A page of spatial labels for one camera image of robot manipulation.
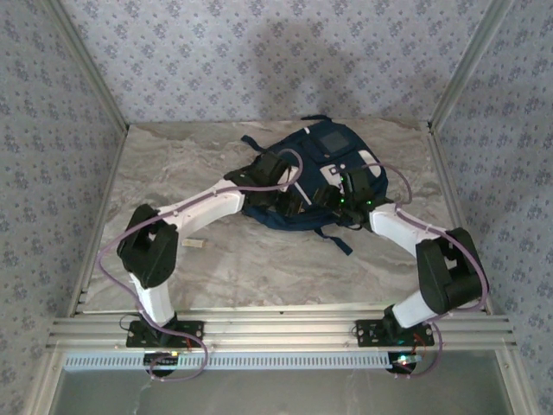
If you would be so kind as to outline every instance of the patterned wallpaper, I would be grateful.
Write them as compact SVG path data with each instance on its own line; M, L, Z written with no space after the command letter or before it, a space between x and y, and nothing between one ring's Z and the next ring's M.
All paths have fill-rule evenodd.
M129 123L428 119L488 0L62 0Z
M0 413L65 313L119 134L33 0L0 2Z
M553 413L553 5L517 1L440 136L470 227Z

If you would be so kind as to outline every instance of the navy blue backpack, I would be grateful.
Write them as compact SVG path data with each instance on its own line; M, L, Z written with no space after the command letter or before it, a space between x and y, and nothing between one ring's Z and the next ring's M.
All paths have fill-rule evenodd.
M272 151L278 153L283 149L292 149L302 157L303 172L296 184L288 189L303 198L305 207L299 214L285 216L265 207L249 206L244 214L263 223L271 229L281 231L315 231L324 239L331 239L346 255L352 253L343 240L327 236L321 230L325 225L336 224L351 227L353 223L340 222L328 208L312 202L315 192L327 184L340 186L340 172L360 168L367 163L378 162L365 142L354 131L343 124L336 124L330 118L322 115L303 119L319 119L320 122L296 131L284 140L271 145L267 149L259 146L249 136L243 136L242 141L248 143L259 152ZM293 166L297 166L296 158L290 153L283 153ZM369 183L376 197L385 197L388 189L388 178L384 168L364 169L369 177Z

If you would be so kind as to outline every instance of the gray marble surface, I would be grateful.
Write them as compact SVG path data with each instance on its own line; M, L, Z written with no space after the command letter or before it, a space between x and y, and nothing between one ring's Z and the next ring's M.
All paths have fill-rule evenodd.
M342 120L386 163L409 179L414 201L405 210L451 227L429 148L418 125L378 118ZM120 234L142 204L175 203L214 185L227 171L249 164L257 154L239 141L244 134L261 145L275 143L313 122L170 123L132 125L111 193L101 246ZM389 171L388 196L405 194ZM181 246L169 287L178 310L201 307L331 303L392 303L417 287L415 260L389 240L367 231L336 226L325 232L353 248L344 255L311 232L270 230L242 214L202 228L204 248ZM113 252L107 269L129 282ZM133 310L118 287L94 271L85 311Z

